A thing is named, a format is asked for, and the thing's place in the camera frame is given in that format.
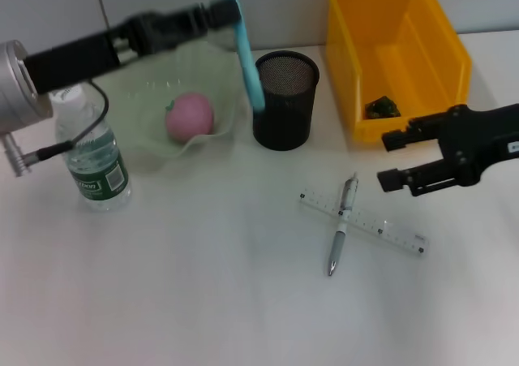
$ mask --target black cable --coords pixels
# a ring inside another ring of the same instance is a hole
[[[99,117],[96,118],[94,122],[89,124],[88,127],[84,128],[74,139],[67,140],[62,143],[57,143],[49,147],[44,147],[42,149],[38,149],[34,153],[28,153],[24,155],[24,162],[26,166],[34,165],[39,161],[45,161],[47,159],[50,159],[51,157],[55,157],[56,155],[72,150],[81,139],[88,135],[88,133],[90,133],[95,127],[97,127],[97,125],[101,123],[101,121],[103,121],[103,119],[105,119],[109,108],[108,96],[106,95],[105,91],[102,88],[100,88],[97,84],[94,84],[92,80],[88,80],[87,82],[88,84],[90,84],[90,86],[95,88],[101,94],[105,102],[105,105],[103,106],[103,110]]]

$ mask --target black mesh pen holder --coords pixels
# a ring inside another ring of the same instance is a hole
[[[310,135],[317,65],[303,54],[277,51],[256,62],[265,95],[265,110],[254,114],[254,137],[267,149],[289,151]]]

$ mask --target white sticker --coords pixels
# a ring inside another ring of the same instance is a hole
[[[509,153],[519,152],[519,141],[513,141],[512,143],[508,143],[508,152]]]

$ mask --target gray wall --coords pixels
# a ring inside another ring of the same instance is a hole
[[[102,0],[116,24],[138,11],[169,11],[210,0]],[[254,47],[323,43],[327,0],[241,0]],[[519,28],[519,0],[440,0],[459,32]],[[98,0],[0,0],[0,41],[35,52],[105,26]]]

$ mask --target clear plastic ruler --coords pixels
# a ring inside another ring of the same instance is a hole
[[[429,248],[429,240],[424,236],[392,224],[387,220],[380,219],[369,211],[354,208],[351,213],[344,214],[341,217],[339,205],[335,200],[316,194],[308,189],[301,193],[299,199],[305,205],[318,209],[332,217],[337,217],[351,226],[364,230],[414,254],[424,255]]]

